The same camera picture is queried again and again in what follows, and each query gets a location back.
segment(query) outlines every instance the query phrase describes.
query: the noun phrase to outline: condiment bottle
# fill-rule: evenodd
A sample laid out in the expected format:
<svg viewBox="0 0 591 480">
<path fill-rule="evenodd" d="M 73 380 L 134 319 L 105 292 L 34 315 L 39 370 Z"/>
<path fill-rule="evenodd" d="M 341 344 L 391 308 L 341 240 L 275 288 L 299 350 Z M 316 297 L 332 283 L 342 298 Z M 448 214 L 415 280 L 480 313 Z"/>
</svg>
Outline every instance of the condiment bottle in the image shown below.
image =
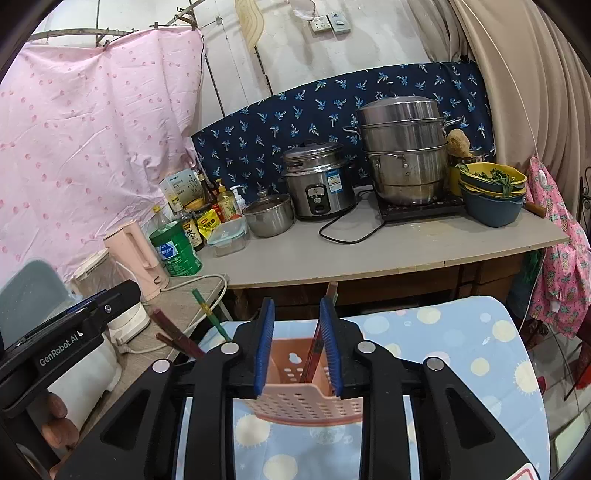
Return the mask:
<svg viewBox="0 0 591 480">
<path fill-rule="evenodd" d="M 244 188 L 244 185 L 234 185 L 230 187 L 230 190 L 234 194 L 234 199 L 236 200 L 236 205 L 238 205 L 238 213 L 242 215 L 242 209 L 246 206 L 246 200 L 242 198 L 242 195 L 238 193 L 238 188 Z"/>
<path fill-rule="evenodd" d="M 241 216 L 238 210 L 238 205 L 236 204 L 236 199 L 232 192 L 228 192 L 226 187 L 222 184 L 222 179 L 217 179 L 216 182 L 218 183 L 218 190 L 219 195 L 217 196 L 217 204 L 220 206 L 224 218 L 226 221 L 232 220 L 232 217 L 238 215 Z"/>
<path fill-rule="evenodd" d="M 166 215 L 162 211 L 160 205 L 154 205 L 152 207 L 152 211 L 154 212 L 154 216 L 152 218 L 154 219 L 156 230 L 170 223 L 170 220 L 166 218 Z"/>
<path fill-rule="evenodd" d="M 224 218 L 224 215 L 222 213 L 222 209 L 217 204 L 216 198 L 214 197 L 214 195 L 210 191 L 209 185 L 207 184 L 207 180 L 205 179 L 205 175 L 203 174 L 203 172 L 198 171 L 197 178 L 199 179 L 199 182 L 201 183 L 201 189 L 203 190 L 203 200 L 205 201 L 205 203 L 211 203 L 212 208 L 216 211 L 217 216 L 219 217 L 220 221 L 225 222 L 226 219 Z"/>
<path fill-rule="evenodd" d="M 199 229 L 197 228 L 193 215 L 190 212 L 181 210 L 175 215 L 175 218 L 183 224 L 185 235 L 196 252 L 205 247 L 203 238 L 199 233 Z"/>
</svg>

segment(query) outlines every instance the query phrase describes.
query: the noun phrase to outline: white wall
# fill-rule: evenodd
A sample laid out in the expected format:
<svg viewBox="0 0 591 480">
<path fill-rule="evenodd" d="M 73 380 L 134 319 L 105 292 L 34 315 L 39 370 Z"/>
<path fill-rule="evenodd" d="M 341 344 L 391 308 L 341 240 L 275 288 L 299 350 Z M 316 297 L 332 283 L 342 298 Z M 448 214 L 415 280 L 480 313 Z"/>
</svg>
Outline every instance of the white wall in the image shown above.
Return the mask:
<svg viewBox="0 0 591 480">
<path fill-rule="evenodd" d="M 303 83 L 360 69 L 399 63 L 427 62 L 428 58 L 403 10 L 407 0 L 316 0 L 318 14 L 343 12 L 351 33 L 313 34 L 297 18 L 286 0 L 258 0 L 265 30 L 258 43 L 262 64 L 274 93 Z M 155 21 L 165 24 L 176 7 L 189 0 L 64 0 L 37 31 L 59 28 L 142 30 Z M 213 81 L 225 114 L 270 95 L 254 51 L 246 49 L 234 0 L 205 0 L 195 8 L 207 45 L 210 75 L 204 68 L 194 130 L 222 118 Z M 215 23 L 216 16 L 222 18 Z M 60 37 L 44 43 L 94 47 L 95 38 Z"/>
</svg>

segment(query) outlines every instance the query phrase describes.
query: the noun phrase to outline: electrical outlet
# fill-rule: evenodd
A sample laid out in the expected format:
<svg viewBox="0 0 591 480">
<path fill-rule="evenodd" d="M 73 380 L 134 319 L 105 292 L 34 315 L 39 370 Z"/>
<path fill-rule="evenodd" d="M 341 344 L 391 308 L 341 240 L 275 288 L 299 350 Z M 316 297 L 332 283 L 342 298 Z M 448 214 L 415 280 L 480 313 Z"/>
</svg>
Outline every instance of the electrical outlet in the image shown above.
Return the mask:
<svg viewBox="0 0 591 480">
<path fill-rule="evenodd" d="M 326 15 L 321 15 L 310 20 L 310 28 L 314 33 L 325 32 L 332 29 L 329 19 L 326 18 Z"/>
</svg>

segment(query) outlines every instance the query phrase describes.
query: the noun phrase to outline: curtain rod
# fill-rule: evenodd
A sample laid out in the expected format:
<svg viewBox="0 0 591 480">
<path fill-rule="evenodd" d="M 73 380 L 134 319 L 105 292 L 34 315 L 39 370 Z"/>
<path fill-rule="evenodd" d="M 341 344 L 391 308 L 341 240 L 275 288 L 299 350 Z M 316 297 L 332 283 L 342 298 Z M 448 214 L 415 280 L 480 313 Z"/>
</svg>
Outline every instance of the curtain rod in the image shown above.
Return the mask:
<svg viewBox="0 0 591 480">
<path fill-rule="evenodd" d="M 180 10 L 178 12 L 178 14 L 176 14 L 173 17 L 172 20 L 170 20 L 168 23 L 166 23 L 165 26 L 166 27 L 171 26 L 177 20 L 187 21 L 188 19 L 183 18 L 183 15 L 186 13 L 189 13 L 191 15 L 193 13 L 193 8 L 195 8 L 199 4 L 202 4 L 204 1 L 205 0 L 197 0 L 196 2 L 193 2 L 192 4 L 190 4 L 184 10 Z M 218 17 L 216 17 L 216 20 L 215 20 L 216 23 L 218 23 L 219 20 L 221 20 L 221 19 L 218 19 Z M 158 28 L 157 25 L 158 24 L 155 23 L 155 25 L 152 25 L 152 26 L 154 28 Z M 46 38 L 52 38 L 52 37 L 65 37 L 68 35 L 102 35 L 102 37 L 105 37 L 108 35 L 108 36 L 112 36 L 112 37 L 124 37 L 125 35 L 129 35 L 130 33 L 133 33 L 134 31 L 136 31 L 136 30 L 124 31 L 124 30 L 109 30 L 108 28 L 64 28 L 62 30 L 48 30 L 45 32 L 34 33 L 33 35 L 31 35 L 29 37 L 28 41 L 44 40 Z"/>
<path fill-rule="evenodd" d="M 46 32 L 34 33 L 28 41 L 43 40 L 51 37 L 65 37 L 67 35 L 109 35 L 113 37 L 123 37 L 133 31 L 109 30 L 108 28 L 64 28 L 62 30 L 48 30 Z"/>
</svg>

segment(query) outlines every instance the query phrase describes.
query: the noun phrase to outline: navy blue curtain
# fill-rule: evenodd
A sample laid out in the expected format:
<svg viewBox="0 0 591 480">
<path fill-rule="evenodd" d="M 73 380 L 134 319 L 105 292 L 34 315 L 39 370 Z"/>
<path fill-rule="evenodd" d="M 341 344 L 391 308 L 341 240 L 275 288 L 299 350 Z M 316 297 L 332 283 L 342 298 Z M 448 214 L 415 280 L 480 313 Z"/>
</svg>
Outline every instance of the navy blue curtain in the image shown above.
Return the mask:
<svg viewBox="0 0 591 480">
<path fill-rule="evenodd" d="M 490 107 L 484 81 L 474 62 L 416 63 L 379 67 L 338 75 L 278 93 L 232 113 L 193 135 L 197 154 L 210 179 L 227 188 L 246 186 L 246 199 L 261 187 L 286 191 L 281 180 L 281 154 L 309 138 L 340 142 L 355 162 L 355 185 L 371 183 L 357 135 L 356 110 L 369 102 L 397 95 L 433 98 L 445 118 L 459 126 L 476 150 L 495 153 Z"/>
</svg>

